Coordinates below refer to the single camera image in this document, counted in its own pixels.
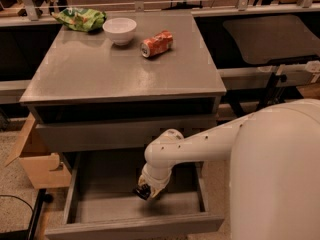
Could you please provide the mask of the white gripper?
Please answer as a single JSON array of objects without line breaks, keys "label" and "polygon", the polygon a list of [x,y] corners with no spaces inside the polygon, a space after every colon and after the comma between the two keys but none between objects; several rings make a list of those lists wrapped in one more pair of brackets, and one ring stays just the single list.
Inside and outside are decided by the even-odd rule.
[{"label": "white gripper", "polygon": [[138,186],[149,185],[151,198],[156,198],[170,181],[172,170],[170,168],[156,168],[146,163],[138,179]]}]

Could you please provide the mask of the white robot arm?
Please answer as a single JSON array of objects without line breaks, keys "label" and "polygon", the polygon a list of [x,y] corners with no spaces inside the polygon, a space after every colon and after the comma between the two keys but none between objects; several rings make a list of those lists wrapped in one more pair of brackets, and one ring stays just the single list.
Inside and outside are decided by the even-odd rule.
[{"label": "white robot arm", "polygon": [[138,185],[155,197],[172,168],[230,161],[231,240],[320,240],[320,101],[272,105],[185,138],[169,129],[144,152]]}]

